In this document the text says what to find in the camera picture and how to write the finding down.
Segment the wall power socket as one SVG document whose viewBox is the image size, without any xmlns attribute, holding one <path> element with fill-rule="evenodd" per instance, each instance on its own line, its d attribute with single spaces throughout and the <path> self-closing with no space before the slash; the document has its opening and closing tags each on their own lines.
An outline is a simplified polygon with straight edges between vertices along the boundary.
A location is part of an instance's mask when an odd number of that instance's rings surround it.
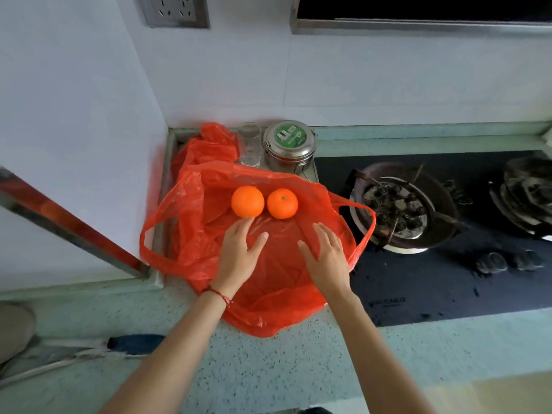
<svg viewBox="0 0 552 414">
<path fill-rule="evenodd" d="M 148 27 L 210 28 L 206 0 L 138 0 Z"/>
</svg>

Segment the black stove knob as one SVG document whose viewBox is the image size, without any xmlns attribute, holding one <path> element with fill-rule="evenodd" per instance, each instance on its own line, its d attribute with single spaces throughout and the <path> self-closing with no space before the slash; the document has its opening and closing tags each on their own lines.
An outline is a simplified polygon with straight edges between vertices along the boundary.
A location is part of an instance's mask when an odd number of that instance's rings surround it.
<svg viewBox="0 0 552 414">
<path fill-rule="evenodd" d="M 499 252 L 487 252 L 475 259 L 475 270 L 481 275 L 491 276 L 507 271 L 508 263 Z"/>
<path fill-rule="evenodd" d="M 534 250 L 522 250 L 512 255 L 513 265 L 519 271 L 537 271 L 544 267 L 542 257 Z"/>
</svg>

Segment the blue handled tool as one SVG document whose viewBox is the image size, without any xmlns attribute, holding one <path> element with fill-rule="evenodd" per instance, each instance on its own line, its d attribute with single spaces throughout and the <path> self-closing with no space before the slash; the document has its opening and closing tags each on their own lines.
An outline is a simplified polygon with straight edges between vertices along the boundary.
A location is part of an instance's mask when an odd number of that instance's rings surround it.
<svg viewBox="0 0 552 414">
<path fill-rule="evenodd" d="M 141 359 L 152 354 L 163 340 L 159 334 L 1 340 L 0 389 L 81 361 Z"/>
</svg>

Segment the person's right hand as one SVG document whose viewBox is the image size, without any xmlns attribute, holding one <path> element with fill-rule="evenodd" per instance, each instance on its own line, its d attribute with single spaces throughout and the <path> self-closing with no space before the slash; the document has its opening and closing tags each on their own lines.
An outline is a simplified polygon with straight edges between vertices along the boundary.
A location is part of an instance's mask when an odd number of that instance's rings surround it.
<svg viewBox="0 0 552 414">
<path fill-rule="evenodd" d="M 334 308 L 353 295 L 349 281 L 349 264 L 337 235 L 322 223 L 314 223 L 313 228 L 319 240 L 320 266 L 307 269 L 328 306 Z"/>
</svg>

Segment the red plastic bag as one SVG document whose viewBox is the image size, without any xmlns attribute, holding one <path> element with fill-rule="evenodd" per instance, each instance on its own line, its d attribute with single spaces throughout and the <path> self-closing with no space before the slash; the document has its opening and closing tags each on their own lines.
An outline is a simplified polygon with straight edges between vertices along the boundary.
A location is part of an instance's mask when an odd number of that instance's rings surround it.
<svg viewBox="0 0 552 414">
<path fill-rule="evenodd" d="M 259 338 L 300 323 L 320 311 L 326 300 L 315 288 L 297 242 L 304 241 L 313 253 L 319 251 L 313 223 L 322 222 L 342 242 L 349 269 L 365 250 L 375 229 L 372 221 L 360 243 L 338 210 L 354 206 L 372 209 L 345 199 L 295 174 L 277 173 L 236 163 L 238 144 L 225 126 L 202 124 L 174 163 L 180 168 L 175 185 L 145 221 L 140 235 L 142 259 L 163 274 L 186 279 L 201 293 L 215 277 L 223 237 L 238 220 L 231 210 L 231 196 L 241 186 L 259 188 L 264 196 L 287 188 L 299 201 L 297 213 L 277 220 L 266 210 L 256 217 L 247 237 L 255 243 L 268 232 L 268 241 L 257 266 L 232 299 L 223 318 L 236 329 Z"/>
</svg>

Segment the beige round object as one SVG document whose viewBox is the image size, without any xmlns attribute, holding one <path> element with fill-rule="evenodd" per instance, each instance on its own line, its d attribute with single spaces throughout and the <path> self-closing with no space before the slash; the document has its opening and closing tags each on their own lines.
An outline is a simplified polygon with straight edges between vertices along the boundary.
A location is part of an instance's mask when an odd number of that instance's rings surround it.
<svg viewBox="0 0 552 414">
<path fill-rule="evenodd" d="M 17 305 L 0 305 L 0 364 L 24 351 L 36 330 L 35 315 Z"/>
</svg>

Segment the orange fruit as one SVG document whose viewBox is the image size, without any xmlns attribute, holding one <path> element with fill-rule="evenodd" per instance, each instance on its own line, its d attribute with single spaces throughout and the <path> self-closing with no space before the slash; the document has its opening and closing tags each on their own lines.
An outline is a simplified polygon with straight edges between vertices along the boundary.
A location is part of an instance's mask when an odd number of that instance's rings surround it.
<svg viewBox="0 0 552 414">
<path fill-rule="evenodd" d="M 299 202 L 297 196 L 290 189 L 280 188 L 269 194 L 266 206 L 273 218 L 285 220 L 297 213 Z"/>
<path fill-rule="evenodd" d="M 231 197 L 231 209 L 239 218 L 259 216 L 265 207 L 262 192 L 253 186 L 238 187 Z"/>
</svg>

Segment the steel frame rail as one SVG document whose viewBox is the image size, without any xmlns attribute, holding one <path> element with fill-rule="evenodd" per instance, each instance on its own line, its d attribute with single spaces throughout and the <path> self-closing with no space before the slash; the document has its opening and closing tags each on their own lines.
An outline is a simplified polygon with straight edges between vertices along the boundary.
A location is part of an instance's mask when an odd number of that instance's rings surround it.
<svg viewBox="0 0 552 414">
<path fill-rule="evenodd" d="M 128 274 L 149 278 L 149 266 L 0 165 L 0 207 Z"/>
</svg>

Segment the clear drinking glass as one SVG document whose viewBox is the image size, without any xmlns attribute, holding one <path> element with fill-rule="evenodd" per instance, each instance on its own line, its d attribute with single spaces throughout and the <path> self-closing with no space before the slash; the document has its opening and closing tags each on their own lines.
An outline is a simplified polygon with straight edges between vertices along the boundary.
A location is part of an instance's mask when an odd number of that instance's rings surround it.
<svg viewBox="0 0 552 414">
<path fill-rule="evenodd" d="M 260 166 L 261 127 L 255 122 L 240 124 L 237 131 L 239 161 L 245 166 Z"/>
</svg>

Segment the person's left forearm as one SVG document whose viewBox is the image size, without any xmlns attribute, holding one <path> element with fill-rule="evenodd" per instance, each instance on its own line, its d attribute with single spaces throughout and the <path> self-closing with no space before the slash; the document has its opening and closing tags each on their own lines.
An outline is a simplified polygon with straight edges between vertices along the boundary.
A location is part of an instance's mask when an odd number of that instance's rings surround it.
<svg viewBox="0 0 552 414">
<path fill-rule="evenodd" d="M 98 414 L 178 414 L 228 298 L 211 286 Z"/>
</svg>

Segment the round steel container green label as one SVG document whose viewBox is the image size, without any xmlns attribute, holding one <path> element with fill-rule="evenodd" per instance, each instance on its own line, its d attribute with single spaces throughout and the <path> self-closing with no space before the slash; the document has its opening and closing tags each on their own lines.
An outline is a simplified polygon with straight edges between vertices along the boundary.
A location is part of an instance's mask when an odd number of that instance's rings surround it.
<svg viewBox="0 0 552 414">
<path fill-rule="evenodd" d="M 313 164 L 317 135 L 307 124 L 276 122 L 265 129 L 262 140 L 266 165 L 272 171 L 300 174 Z"/>
</svg>

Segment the person's left hand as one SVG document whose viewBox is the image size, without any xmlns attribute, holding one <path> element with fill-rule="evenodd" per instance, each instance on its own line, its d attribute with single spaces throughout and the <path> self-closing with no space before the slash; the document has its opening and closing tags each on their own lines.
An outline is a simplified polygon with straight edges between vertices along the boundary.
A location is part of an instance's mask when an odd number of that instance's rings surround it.
<svg viewBox="0 0 552 414">
<path fill-rule="evenodd" d="M 247 257 L 247 251 L 252 247 L 247 245 L 247 235 L 253 222 L 254 217 L 242 218 L 224 235 L 217 275 L 210 285 L 230 300 L 252 276 L 258 262 L 258 259 Z"/>
</svg>

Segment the black glass gas stove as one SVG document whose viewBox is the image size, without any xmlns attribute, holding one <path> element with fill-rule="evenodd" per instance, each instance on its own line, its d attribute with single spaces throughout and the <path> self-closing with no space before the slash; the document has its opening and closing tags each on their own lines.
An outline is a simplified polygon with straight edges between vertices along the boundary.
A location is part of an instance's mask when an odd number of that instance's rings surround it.
<svg viewBox="0 0 552 414">
<path fill-rule="evenodd" d="M 552 242 L 529 236 L 494 205 L 489 182 L 498 183 L 507 161 L 536 151 L 441 153 L 315 158 L 319 180 L 346 199 L 347 178 L 377 162 L 424 163 L 424 170 L 452 194 L 469 229 L 417 254 L 378 249 L 369 242 L 352 271 L 351 287 L 376 326 L 459 319 L 552 307 Z M 519 271 L 512 255 L 536 251 L 537 271 Z M 508 270 L 484 276 L 475 270 L 483 253 L 499 252 Z"/>
</svg>

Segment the gas burner with pan support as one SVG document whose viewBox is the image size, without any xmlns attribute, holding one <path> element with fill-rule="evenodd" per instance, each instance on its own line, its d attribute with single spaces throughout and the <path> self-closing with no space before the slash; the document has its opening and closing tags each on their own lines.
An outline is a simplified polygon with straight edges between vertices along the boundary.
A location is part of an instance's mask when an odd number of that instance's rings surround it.
<svg viewBox="0 0 552 414">
<path fill-rule="evenodd" d="M 469 229 L 460 220 L 452 194 L 425 172 L 424 163 L 377 162 L 350 172 L 346 186 L 356 229 L 378 249 L 417 254 L 437 247 Z"/>
<path fill-rule="evenodd" d="M 552 242 L 552 159 L 514 158 L 489 194 L 501 214 L 529 236 Z"/>
</svg>

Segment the steel range hood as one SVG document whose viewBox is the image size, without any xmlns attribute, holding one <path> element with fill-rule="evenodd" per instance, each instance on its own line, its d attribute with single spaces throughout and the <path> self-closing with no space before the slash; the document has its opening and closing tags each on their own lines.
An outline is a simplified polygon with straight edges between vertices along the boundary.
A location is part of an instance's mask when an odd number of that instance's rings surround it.
<svg viewBox="0 0 552 414">
<path fill-rule="evenodd" d="M 294 0 L 294 34 L 550 34 L 552 0 Z"/>
</svg>

